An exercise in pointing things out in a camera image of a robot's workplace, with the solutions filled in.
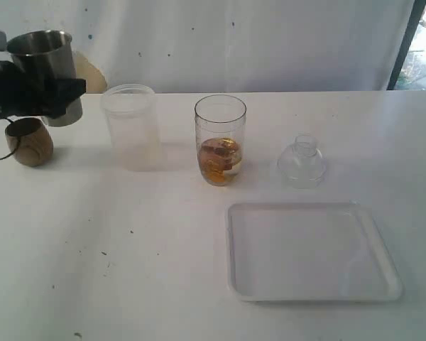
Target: white backdrop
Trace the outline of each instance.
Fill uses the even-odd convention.
[[[109,86],[382,90],[413,0],[1,0],[9,39],[63,29]]]

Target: clear plastic cup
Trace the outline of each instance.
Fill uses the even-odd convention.
[[[155,171],[162,162],[155,92],[145,85],[125,84],[101,97],[111,142],[120,164],[130,171]]]

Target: metal cup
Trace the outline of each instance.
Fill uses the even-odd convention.
[[[14,64],[44,88],[46,80],[76,78],[71,51],[72,36],[63,31],[36,31],[17,36],[8,42]],[[66,114],[50,119],[43,117],[49,126],[67,126],[82,116],[80,99],[76,99]]]

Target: table surface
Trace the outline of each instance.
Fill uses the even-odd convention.
[[[237,94],[248,106],[245,162],[225,188],[197,168],[203,96],[158,95],[159,172],[115,166],[95,94],[82,97],[79,122],[49,128],[49,164],[0,162],[0,340],[426,340],[426,93]],[[314,190],[288,187],[275,167],[301,132],[328,161]],[[367,206],[402,299],[238,301],[226,284],[225,210],[300,200]]]

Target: tray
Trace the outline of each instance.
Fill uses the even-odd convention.
[[[226,219],[229,285],[243,301],[394,301],[403,292],[356,203],[239,203]]]

